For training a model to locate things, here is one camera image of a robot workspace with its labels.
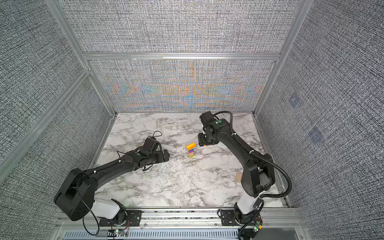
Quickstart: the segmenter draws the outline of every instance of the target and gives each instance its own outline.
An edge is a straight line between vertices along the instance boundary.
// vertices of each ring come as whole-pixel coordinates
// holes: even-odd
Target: woven fabric texture
[[[273,61],[92,60],[118,112],[252,111]]]
[[[57,190],[70,170],[90,166],[109,120],[85,79],[0,185],[0,239],[49,239],[62,213]]]
[[[384,238],[384,5],[316,0],[259,115],[312,238]]]
[[[59,0],[84,51],[279,53],[301,0]]]
[[[0,2],[0,161],[82,71],[41,1]]]

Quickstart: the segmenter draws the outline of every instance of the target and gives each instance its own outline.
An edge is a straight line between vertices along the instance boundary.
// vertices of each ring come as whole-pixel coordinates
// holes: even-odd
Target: red wire
[[[129,222],[130,222],[130,221],[129,221],[129,218],[128,218],[128,225],[127,225],[127,226],[124,228],[124,230],[126,230],[126,229],[128,228],[128,230],[127,230],[127,233],[126,233],[126,234],[128,234],[128,232],[129,232]]]

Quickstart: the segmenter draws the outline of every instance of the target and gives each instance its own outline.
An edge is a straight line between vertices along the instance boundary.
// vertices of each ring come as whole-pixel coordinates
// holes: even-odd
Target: stacked blocks
[[[187,150],[188,150],[188,153],[189,153],[189,157],[194,157],[194,148],[196,147],[196,144],[193,142],[189,145],[186,146]]]

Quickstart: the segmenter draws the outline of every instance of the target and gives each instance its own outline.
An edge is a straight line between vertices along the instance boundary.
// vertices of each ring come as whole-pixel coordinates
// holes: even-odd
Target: black mounting bracket
[[[128,226],[128,220],[129,220],[130,227],[138,227],[140,225],[141,214],[142,214],[141,210],[126,210],[126,213],[127,213],[126,222],[120,226],[115,226],[114,224],[112,224],[112,227],[126,227]],[[100,219],[99,225],[101,227],[110,227],[111,226],[110,221],[111,221],[110,219],[102,218]]]
[[[235,218],[233,210],[220,210],[220,219],[222,226],[240,226]]]

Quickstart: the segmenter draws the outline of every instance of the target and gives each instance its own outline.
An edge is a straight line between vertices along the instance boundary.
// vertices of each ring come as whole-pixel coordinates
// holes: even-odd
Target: black cable
[[[76,183],[76,188],[77,188],[77,189],[79,189],[79,181],[80,181],[84,176],[80,177],[80,178],[77,180],[77,183]],[[93,215],[93,217],[95,218],[95,221],[96,221],[96,223],[97,223],[97,232],[96,232],[95,234],[90,233],[90,232],[88,231],[88,229],[85,227],[85,224],[84,224],[84,217],[83,217],[83,226],[84,226],[84,229],[87,231],[88,234],[90,234],[90,235],[92,235],[92,236],[96,236],[96,235],[99,234],[99,231],[100,231],[100,225],[99,225],[99,222],[97,221],[97,218],[96,218],[95,214],[92,212],[92,210],[89,208],[89,206],[85,204],[85,202],[84,202],[83,198],[81,197],[80,193],[79,193],[79,197],[80,197],[80,200],[83,202],[83,204],[84,204],[84,205],[88,208],[88,210],[92,213],[92,215]]]
[[[106,169],[106,168],[115,166],[115,165],[118,164],[118,163],[119,163],[119,161],[115,162],[114,164],[112,164],[112,165],[110,165],[110,166],[103,167],[103,168],[98,168],[98,167],[96,167],[95,169],[96,169],[97,171],[104,170],[104,169]]]
[[[151,166],[149,166],[149,168],[146,168],[146,166],[144,166],[144,169],[143,169],[143,171],[146,171],[146,170],[150,169],[152,166],[153,166],[153,163],[152,163],[152,165],[151,165]]]
[[[217,114],[221,114],[221,113],[229,113],[229,114],[230,114],[231,119],[230,119],[230,121],[229,121],[229,129],[230,129],[231,134],[232,134],[232,133],[233,133],[233,127],[232,127],[233,114],[232,114],[232,112],[230,112],[230,111],[220,111],[220,112],[218,112],[218,113],[215,113],[214,116],[216,116]]]
[[[260,213],[260,211],[262,210],[262,208],[263,208],[263,206],[264,206],[264,200],[262,200],[262,203],[261,203],[261,205],[260,205],[260,207],[259,207],[259,209],[257,210],[257,212],[256,212],[256,214],[251,218],[251,220],[249,220],[249,222],[247,222],[246,224],[244,224],[241,228],[240,228],[240,231],[239,231],[239,233],[238,233],[238,236],[237,236],[237,238],[239,239],[239,240],[241,240],[240,239],[240,235],[241,235],[241,233],[244,231],[244,229],[257,217],[257,215],[259,215],[259,213]]]
[[[218,209],[217,210],[217,215],[221,218],[221,215],[219,214],[219,212],[221,211],[222,209]]]
[[[160,135],[157,135],[157,136],[155,136],[155,132],[159,132],[160,133]],[[162,136],[163,135],[163,133],[162,132],[160,132],[160,131],[154,131],[153,132],[153,135],[152,135],[152,137],[160,137],[160,136]]]
[[[263,198],[263,197],[278,198],[278,197],[287,196],[292,190],[292,181],[291,181],[291,178],[288,176],[288,174],[281,167],[279,167],[277,164],[275,164],[274,162],[270,162],[270,161],[266,160],[265,158],[263,158],[262,156],[257,155],[255,153],[255,150],[252,147],[250,147],[249,145],[245,145],[244,142],[241,141],[241,138],[237,134],[233,134],[232,137],[240,146],[242,146],[242,148],[244,148],[247,152],[249,152],[250,155],[271,164],[274,168],[276,168],[279,172],[281,172],[281,174],[287,180],[288,187],[283,193],[280,193],[280,194],[262,194],[259,197],[260,198]]]
[[[288,187],[287,189],[283,192],[283,193],[280,193],[280,194],[262,194],[260,195],[259,197],[260,198],[263,198],[263,197],[272,197],[272,198],[279,198],[279,197],[285,197],[287,196],[291,190],[292,190],[292,181],[291,181],[291,178],[288,176],[288,174],[281,168],[279,167],[277,164],[273,163],[273,162],[270,162],[270,161],[267,161],[266,159],[264,159],[263,157],[259,156],[259,155],[256,155],[255,154],[255,150],[250,147],[249,145],[245,145],[242,141],[240,141],[240,136],[238,136],[237,134],[235,134],[235,132],[233,131],[233,127],[232,127],[232,120],[233,120],[233,114],[232,112],[230,111],[221,111],[221,112],[218,112],[218,113],[215,113],[214,116],[216,116],[217,114],[220,114],[220,113],[229,113],[231,115],[231,120],[229,122],[229,129],[230,129],[230,132],[231,132],[231,135],[232,137],[234,138],[234,140],[242,147],[244,148],[247,152],[249,152],[250,155],[254,156],[254,157],[257,157],[258,159],[260,160],[263,160],[269,164],[271,164],[274,168],[276,168],[284,177],[285,179],[287,180],[287,183],[288,183]]]
[[[111,225],[112,237],[113,237],[113,239],[115,239],[115,232],[114,232],[114,230],[113,230],[113,228],[112,228],[112,222],[110,221],[109,223],[110,223],[110,225]]]
[[[127,154],[126,152],[120,152],[120,151],[117,151],[117,150],[116,150],[116,152],[117,153],[122,153],[122,154]]]

